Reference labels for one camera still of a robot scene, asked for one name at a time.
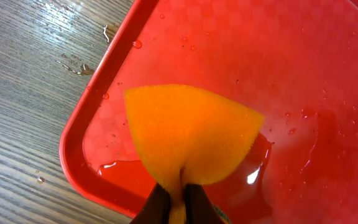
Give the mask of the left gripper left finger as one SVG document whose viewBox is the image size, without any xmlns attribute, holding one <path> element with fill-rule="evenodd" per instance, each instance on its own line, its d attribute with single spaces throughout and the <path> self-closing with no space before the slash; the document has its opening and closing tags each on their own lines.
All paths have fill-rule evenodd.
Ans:
<svg viewBox="0 0 358 224">
<path fill-rule="evenodd" d="M 170 216 L 170 194 L 155 184 L 146 203 L 130 224 L 168 224 Z"/>
</svg>

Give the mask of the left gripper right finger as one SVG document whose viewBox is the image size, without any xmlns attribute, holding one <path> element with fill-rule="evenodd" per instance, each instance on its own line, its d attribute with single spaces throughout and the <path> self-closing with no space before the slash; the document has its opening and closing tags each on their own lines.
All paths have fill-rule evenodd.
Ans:
<svg viewBox="0 0 358 224">
<path fill-rule="evenodd" d="M 224 224 L 201 185 L 186 185 L 184 200 L 186 224 Z"/>
</svg>

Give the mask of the orange sponge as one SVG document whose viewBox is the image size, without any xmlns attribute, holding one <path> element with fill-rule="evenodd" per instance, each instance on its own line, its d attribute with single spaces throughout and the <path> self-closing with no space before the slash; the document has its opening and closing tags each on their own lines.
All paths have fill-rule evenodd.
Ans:
<svg viewBox="0 0 358 224">
<path fill-rule="evenodd" d="M 169 223 L 187 220 L 185 186 L 234 172 L 264 123 L 259 112 L 188 85 L 128 89 L 124 102 L 139 158 L 171 197 Z"/>
</svg>

